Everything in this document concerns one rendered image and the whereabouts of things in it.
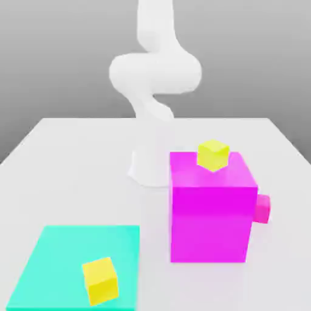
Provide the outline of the small yellow cube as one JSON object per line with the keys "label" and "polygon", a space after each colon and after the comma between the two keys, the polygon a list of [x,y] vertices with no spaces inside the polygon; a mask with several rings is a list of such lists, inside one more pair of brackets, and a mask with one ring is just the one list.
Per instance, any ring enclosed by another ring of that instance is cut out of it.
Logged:
{"label": "small yellow cube", "polygon": [[197,151],[197,164],[215,172],[228,165],[230,147],[217,140],[201,143]]}
{"label": "small yellow cube", "polygon": [[118,278],[110,257],[84,263],[82,269],[91,306],[118,298]]}

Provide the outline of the small pink cube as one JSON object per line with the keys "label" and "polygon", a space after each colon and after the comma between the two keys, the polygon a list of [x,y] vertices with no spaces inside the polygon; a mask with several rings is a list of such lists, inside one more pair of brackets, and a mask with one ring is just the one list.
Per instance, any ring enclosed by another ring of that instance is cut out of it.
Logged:
{"label": "small pink cube", "polygon": [[267,224],[270,216],[270,197],[265,194],[258,194],[253,222]]}

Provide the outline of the large magenta box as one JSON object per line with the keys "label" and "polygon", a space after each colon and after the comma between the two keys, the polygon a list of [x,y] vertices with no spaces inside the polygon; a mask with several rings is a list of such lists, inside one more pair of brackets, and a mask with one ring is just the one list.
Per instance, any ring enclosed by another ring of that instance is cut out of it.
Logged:
{"label": "large magenta box", "polygon": [[244,159],[211,172],[196,152],[170,154],[171,262],[245,262],[258,186]]}

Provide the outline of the large turquoise box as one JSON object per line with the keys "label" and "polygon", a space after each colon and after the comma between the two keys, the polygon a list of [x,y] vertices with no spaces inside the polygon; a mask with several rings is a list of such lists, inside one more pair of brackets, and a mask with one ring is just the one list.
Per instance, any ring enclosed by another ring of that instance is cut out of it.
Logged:
{"label": "large turquoise box", "polygon": [[[47,225],[5,311],[136,311],[140,228],[137,225]],[[111,258],[119,296],[89,303],[83,264]]]}

